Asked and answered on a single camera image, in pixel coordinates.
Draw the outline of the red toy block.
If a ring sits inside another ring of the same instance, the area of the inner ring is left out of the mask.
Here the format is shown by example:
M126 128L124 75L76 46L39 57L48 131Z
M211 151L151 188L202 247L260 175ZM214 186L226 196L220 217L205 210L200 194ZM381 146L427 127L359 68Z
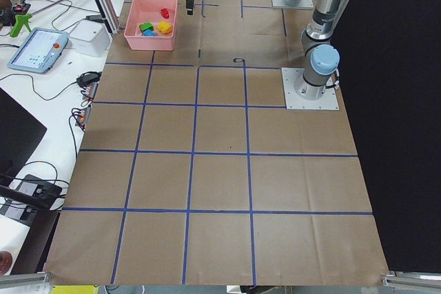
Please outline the red toy block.
M168 11L167 8L161 8L161 9L160 9L160 13L161 13L161 16L162 16L164 19L169 19L169 18L170 18L170 13L169 13L169 11Z

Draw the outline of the yellow toy block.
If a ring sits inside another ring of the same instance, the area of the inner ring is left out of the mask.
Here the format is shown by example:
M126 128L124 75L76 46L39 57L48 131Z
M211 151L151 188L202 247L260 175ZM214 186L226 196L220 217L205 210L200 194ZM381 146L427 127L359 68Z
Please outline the yellow toy block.
M173 25L166 22L166 21L161 21L158 25L157 25L157 30L164 35L168 35L171 34L173 32Z

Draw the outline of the green toy block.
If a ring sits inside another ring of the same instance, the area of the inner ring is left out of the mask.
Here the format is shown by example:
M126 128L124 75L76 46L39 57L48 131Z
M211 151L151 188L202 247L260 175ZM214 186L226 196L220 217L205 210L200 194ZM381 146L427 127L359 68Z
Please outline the green toy block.
M146 21L139 25L139 30L141 32L144 32L146 30L154 31L154 26L149 21Z

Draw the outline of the blue toy block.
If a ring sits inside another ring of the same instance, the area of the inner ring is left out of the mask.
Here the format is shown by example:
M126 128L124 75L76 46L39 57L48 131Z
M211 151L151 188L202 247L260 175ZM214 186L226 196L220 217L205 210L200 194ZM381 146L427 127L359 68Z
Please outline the blue toy block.
M155 33L155 31L153 30L144 30L142 32L143 36L157 36L157 33Z

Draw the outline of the pink plastic box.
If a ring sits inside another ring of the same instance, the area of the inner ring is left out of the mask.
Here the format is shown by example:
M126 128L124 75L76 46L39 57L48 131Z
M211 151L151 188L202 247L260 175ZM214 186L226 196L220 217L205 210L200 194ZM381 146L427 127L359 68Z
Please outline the pink plastic box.
M169 19L161 16L160 9L167 8ZM132 5L125 26L124 37L132 50L172 51L176 39L176 15L178 0L132 0ZM139 25L149 21L154 26L157 36L143 36ZM157 25L166 21L173 25L173 32L161 34Z

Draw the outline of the white square box device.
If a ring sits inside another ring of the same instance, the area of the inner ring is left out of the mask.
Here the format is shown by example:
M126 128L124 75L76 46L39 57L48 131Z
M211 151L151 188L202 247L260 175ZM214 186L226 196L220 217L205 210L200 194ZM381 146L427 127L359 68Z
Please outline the white square box device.
M110 44L110 36L103 23L80 20L69 33L74 49L93 57L100 57Z

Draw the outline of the black usb hub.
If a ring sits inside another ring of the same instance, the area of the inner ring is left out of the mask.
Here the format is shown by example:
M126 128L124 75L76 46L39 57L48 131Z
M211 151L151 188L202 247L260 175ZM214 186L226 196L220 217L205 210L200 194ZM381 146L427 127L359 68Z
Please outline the black usb hub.
M97 83L101 79L102 72L89 71L82 73L77 79L76 83L79 87L86 87L92 83Z

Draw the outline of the teach pendant tablet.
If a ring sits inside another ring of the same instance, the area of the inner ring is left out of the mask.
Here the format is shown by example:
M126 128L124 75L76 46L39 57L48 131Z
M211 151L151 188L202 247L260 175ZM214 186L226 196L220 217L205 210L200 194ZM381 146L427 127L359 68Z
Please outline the teach pendant tablet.
M7 67L44 74L60 57L68 41L67 32L35 28L9 60Z

